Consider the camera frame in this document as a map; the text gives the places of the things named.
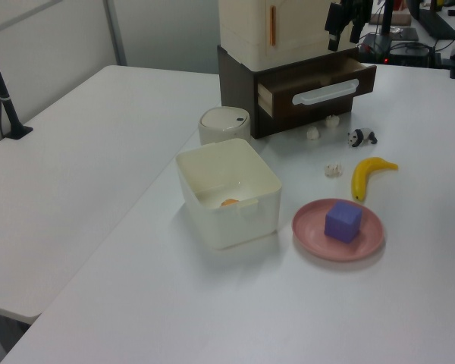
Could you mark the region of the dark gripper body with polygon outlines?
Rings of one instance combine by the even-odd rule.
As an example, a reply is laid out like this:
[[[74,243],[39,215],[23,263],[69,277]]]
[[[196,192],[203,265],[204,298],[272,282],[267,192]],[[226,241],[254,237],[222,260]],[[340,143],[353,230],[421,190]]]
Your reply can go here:
[[[329,33],[339,31],[340,34],[349,23],[363,24],[369,22],[372,13],[370,0],[346,0],[332,2],[329,6],[325,30]]]

